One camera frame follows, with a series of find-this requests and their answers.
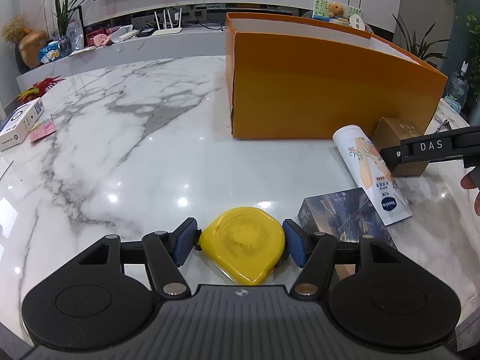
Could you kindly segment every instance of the white box on shelf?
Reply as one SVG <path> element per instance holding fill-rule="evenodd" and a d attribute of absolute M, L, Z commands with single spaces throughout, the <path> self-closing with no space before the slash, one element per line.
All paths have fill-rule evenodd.
<path fill-rule="evenodd" d="M 0 132 L 0 151 L 22 143 L 44 110 L 41 98 L 18 107 Z"/>

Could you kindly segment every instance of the stuffed animal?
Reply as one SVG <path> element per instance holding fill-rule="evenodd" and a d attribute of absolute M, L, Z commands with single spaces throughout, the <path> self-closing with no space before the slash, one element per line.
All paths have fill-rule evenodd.
<path fill-rule="evenodd" d="M 329 3 L 328 4 L 328 17 L 331 19 L 336 19 L 342 21 L 344 23 L 348 23 L 349 21 L 343 17 L 345 14 L 345 10 L 343 5 L 340 3 Z"/>

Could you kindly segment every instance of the white tube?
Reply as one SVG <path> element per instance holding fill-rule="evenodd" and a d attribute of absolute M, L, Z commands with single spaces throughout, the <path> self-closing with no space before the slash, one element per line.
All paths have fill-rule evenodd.
<path fill-rule="evenodd" d="M 340 128 L 333 134 L 333 141 L 355 182 L 367 193 L 386 226 L 412 216 L 385 161 L 360 127 Z"/>

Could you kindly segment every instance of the metal screw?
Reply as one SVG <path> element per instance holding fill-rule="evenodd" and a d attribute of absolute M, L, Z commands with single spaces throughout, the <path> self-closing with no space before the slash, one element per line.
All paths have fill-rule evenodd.
<path fill-rule="evenodd" d="M 168 283 L 163 286 L 163 292 L 168 295 L 181 295 L 187 290 L 187 286 L 182 283 Z"/>
<path fill-rule="evenodd" d="M 299 295 L 314 295 L 318 291 L 318 287 L 315 284 L 301 283 L 295 286 L 295 292 Z"/>

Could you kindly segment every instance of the brown box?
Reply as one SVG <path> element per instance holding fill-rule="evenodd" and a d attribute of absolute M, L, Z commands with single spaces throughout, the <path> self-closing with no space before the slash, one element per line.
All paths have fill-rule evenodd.
<path fill-rule="evenodd" d="M 447 77 L 355 28 L 229 12 L 226 81 L 235 138 L 331 139 L 349 124 L 371 137 L 383 116 L 425 131 Z"/>
<path fill-rule="evenodd" d="M 382 117 L 372 138 L 372 143 L 378 151 L 386 147 L 398 146 L 402 139 L 423 135 L 413 122 L 407 122 L 390 117 Z M 390 169 L 393 176 L 420 176 L 429 161 L 400 163 L 395 169 Z"/>

